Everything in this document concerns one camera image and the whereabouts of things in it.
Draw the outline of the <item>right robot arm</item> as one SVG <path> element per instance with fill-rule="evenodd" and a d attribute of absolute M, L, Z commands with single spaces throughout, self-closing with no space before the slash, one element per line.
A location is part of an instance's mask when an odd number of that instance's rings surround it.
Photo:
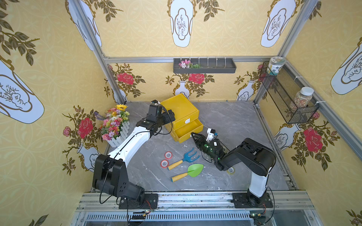
<path fill-rule="evenodd" d="M 276 164 L 273 150 L 250 139 L 245 138 L 240 145 L 228 152 L 217 138 L 213 130 L 207 136 L 192 132 L 190 135 L 196 147 L 211 158 L 211 162 L 220 171 L 227 171 L 234 165 L 243 163 L 252 172 L 248 196 L 261 199 L 267 190 L 269 174 Z"/>

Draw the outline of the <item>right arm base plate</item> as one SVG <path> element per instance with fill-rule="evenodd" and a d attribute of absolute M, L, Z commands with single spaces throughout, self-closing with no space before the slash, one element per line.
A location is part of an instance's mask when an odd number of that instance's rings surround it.
<path fill-rule="evenodd" d="M 261 197 L 251 193 L 233 193 L 231 203 L 235 208 L 273 208 L 273 199 L 265 192 Z"/>

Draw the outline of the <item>yellow drawer cabinet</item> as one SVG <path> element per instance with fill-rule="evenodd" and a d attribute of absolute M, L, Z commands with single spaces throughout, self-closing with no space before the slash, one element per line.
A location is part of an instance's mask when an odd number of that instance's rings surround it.
<path fill-rule="evenodd" d="M 167 110 L 172 110 L 175 121 L 166 125 L 175 142 L 183 143 L 191 138 L 191 133 L 200 133 L 204 125 L 199 120 L 199 110 L 183 95 L 179 94 L 161 102 Z"/>

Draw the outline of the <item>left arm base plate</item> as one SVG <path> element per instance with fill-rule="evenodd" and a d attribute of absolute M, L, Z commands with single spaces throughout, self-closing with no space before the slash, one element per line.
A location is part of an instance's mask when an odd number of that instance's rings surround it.
<path fill-rule="evenodd" d="M 154 210 L 157 209 L 158 198 L 159 196 L 156 193 L 144 193 L 137 200 L 122 197 L 119 201 L 118 207 L 120 210 L 127 210 L 127 209 Z"/>

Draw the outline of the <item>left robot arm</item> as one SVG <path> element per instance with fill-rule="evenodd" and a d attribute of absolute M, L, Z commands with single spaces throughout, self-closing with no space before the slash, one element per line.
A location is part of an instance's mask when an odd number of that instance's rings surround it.
<path fill-rule="evenodd" d="M 127 166 L 133 156 L 152 136 L 161 135 L 164 125 L 175 121 L 175 113 L 167 110 L 157 101 L 152 101 L 146 117 L 136 123 L 131 134 L 107 155 L 101 154 L 95 161 L 92 187 L 101 194 L 121 198 L 126 208 L 131 205 L 135 208 L 143 207 L 147 202 L 145 189 L 128 178 Z"/>

